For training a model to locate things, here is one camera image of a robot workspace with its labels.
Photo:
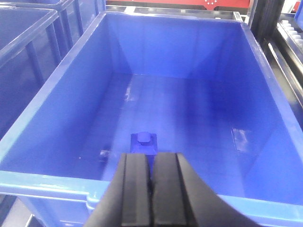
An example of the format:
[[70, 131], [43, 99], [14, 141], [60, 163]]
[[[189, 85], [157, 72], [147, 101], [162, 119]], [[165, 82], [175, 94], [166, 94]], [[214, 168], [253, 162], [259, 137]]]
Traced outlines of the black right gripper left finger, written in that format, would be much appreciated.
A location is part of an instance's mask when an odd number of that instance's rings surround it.
[[151, 179], [144, 154], [121, 155], [115, 175], [85, 227], [150, 227]]

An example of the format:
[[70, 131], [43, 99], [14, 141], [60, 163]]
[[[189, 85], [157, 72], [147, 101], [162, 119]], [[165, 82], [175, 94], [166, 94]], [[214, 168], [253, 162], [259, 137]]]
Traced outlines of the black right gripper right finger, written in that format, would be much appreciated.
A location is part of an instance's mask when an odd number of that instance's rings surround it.
[[155, 227], [258, 226], [221, 199], [181, 153], [158, 153], [152, 176]]

